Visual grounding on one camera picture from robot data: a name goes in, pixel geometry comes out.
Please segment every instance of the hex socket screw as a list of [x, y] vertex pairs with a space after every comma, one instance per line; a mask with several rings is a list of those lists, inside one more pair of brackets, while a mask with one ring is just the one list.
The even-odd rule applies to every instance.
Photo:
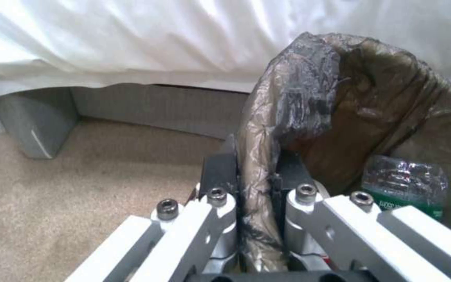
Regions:
[[227, 191], [222, 187], [211, 188], [206, 193], [206, 201], [213, 207], [223, 207], [227, 203]]
[[295, 190], [295, 200], [303, 205], [311, 204], [316, 200], [316, 193], [314, 185], [302, 183]]
[[351, 202], [360, 207], [364, 212], [370, 212], [373, 207], [373, 197], [372, 195], [363, 191], [354, 191], [349, 196]]
[[156, 205], [156, 213], [161, 220], [172, 220], [179, 215], [179, 203], [173, 199], [161, 200]]

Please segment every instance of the beige carpet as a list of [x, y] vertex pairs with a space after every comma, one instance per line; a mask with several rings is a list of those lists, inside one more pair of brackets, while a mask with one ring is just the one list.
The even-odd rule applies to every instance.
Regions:
[[220, 141], [82, 120], [56, 159], [0, 134], [0, 281], [63, 281], [130, 214], [183, 203]]

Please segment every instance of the dark plastic bag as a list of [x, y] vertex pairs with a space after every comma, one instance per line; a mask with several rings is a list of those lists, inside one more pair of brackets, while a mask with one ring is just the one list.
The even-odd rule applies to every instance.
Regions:
[[256, 271], [286, 269], [268, 193], [281, 147], [300, 152], [332, 195], [360, 187], [370, 155], [438, 164], [449, 179], [443, 222], [451, 227], [451, 82], [400, 48], [345, 34], [301, 34], [269, 63], [244, 107], [236, 142], [240, 234]]

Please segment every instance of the green label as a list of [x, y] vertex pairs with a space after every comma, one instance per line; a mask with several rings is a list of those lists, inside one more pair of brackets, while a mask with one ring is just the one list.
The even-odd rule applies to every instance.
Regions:
[[443, 210], [441, 206], [428, 206], [426, 204], [401, 200], [392, 196], [370, 191], [368, 189], [363, 190], [372, 195], [375, 203], [381, 208], [381, 210], [392, 210], [399, 207], [412, 205], [435, 220], [440, 220], [442, 218]]

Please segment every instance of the plastic bottle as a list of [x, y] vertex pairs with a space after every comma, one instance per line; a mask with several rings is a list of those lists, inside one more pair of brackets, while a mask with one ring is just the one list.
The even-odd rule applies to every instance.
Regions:
[[362, 188], [382, 210], [412, 205], [440, 220], [448, 180], [436, 164], [375, 155], [365, 166]]

